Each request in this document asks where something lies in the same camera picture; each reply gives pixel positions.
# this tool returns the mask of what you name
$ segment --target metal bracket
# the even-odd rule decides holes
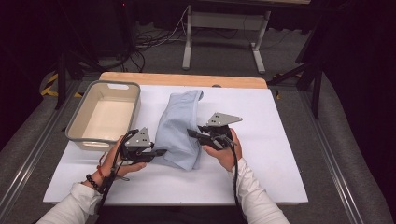
[[[132,136],[126,143],[127,147],[150,147],[148,128],[142,128],[138,133]]]
[[[210,127],[221,127],[224,125],[228,125],[231,123],[236,123],[238,121],[241,121],[242,118],[232,116],[232,115],[226,115],[226,114],[221,114],[221,113],[215,113],[207,122],[207,126]]]

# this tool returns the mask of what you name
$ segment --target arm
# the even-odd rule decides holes
[[[248,223],[289,223],[283,215],[283,212],[260,186],[253,171],[242,158],[241,144],[235,131],[231,129],[231,132],[233,134],[233,141],[236,143],[234,149],[236,158],[238,159],[238,178],[236,182],[237,196]],[[233,153],[229,148],[216,151],[212,147],[203,146],[203,150],[209,155],[217,158],[220,165],[223,166],[229,172],[230,177],[233,178],[235,167],[233,163]]]
[[[234,172],[235,168],[230,172],[231,178],[233,178]],[[260,186],[253,171],[248,167],[243,158],[238,161],[236,188],[239,202],[247,217],[248,223],[289,223],[283,215],[283,212],[271,200],[262,186]]]
[[[103,176],[109,176],[111,166],[116,156],[117,149],[120,144],[119,139],[117,144],[108,152],[103,166],[100,168]],[[136,172],[146,167],[145,162],[140,162],[134,165],[121,166],[118,175],[125,176],[130,172]],[[102,177],[97,170],[92,174],[92,180],[98,185],[102,185]],[[102,200],[102,195],[96,191],[91,183],[86,180],[82,183],[76,183],[61,202],[51,208],[46,215],[37,221],[38,224],[45,223],[85,223],[88,215],[93,215],[95,206]]]

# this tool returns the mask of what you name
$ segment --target plastic tray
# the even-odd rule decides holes
[[[109,151],[134,128],[140,108],[140,87],[133,82],[91,83],[66,128],[81,149]]]

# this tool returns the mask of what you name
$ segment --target person's left hand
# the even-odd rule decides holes
[[[110,151],[107,153],[105,162],[102,165],[102,172],[104,176],[109,176],[110,175],[110,169],[113,165],[113,161],[114,161],[114,157],[116,156],[117,153],[117,149],[119,148],[120,142],[122,140],[122,137],[120,137],[119,141],[117,142],[117,144],[110,149]],[[117,157],[117,161],[121,161],[121,157],[120,154]],[[130,173],[130,172],[136,172],[139,171],[143,168],[146,167],[146,163],[145,162],[139,162],[137,164],[133,164],[133,165],[122,165],[119,169],[119,172],[117,173],[117,175],[119,176],[125,176],[126,174]]]
[[[103,176],[110,176],[110,172],[111,172],[111,167],[113,166],[113,161],[114,158],[116,156],[117,153],[117,149],[119,148],[120,142],[122,140],[122,137],[120,137],[119,141],[117,141],[117,144],[110,149],[110,151],[107,153],[106,159],[104,161],[104,163],[102,164],[102,166],[100,167],[100,170],[102,172]],[[121,161],[120,158],[120,154],[117,157],[117,161]],[[143,168],[146,167],[146,163],[145,162],[139,162],[137,164],[133,164],[133,165],[123,165],[120,167],[119,171],[117,172],[118,176],[125,176],[128,173],[131,172],[137,172]],[[98,170],[96,170],[96,172],[94,172],[92,174],[92,180],[98,185],[101,186],[103,183],[103,178],[101,177],[100,173]],[[93,188],[92,184],[86,180],[85,182],[83,182],[83,184],[85,186],[88,186],[90,188]]]

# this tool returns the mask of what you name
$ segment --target light blue cloth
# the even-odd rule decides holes
[[[189,137],[187,129],[200,133],[197,127],[198,101],[204,97],[202,91],[172,93],[168,106],[161,116],[155,136],[154,148],[167,149],[162,157],[152,163],[182,168],[186,171],[199,168],[201,145],[196,138]]]

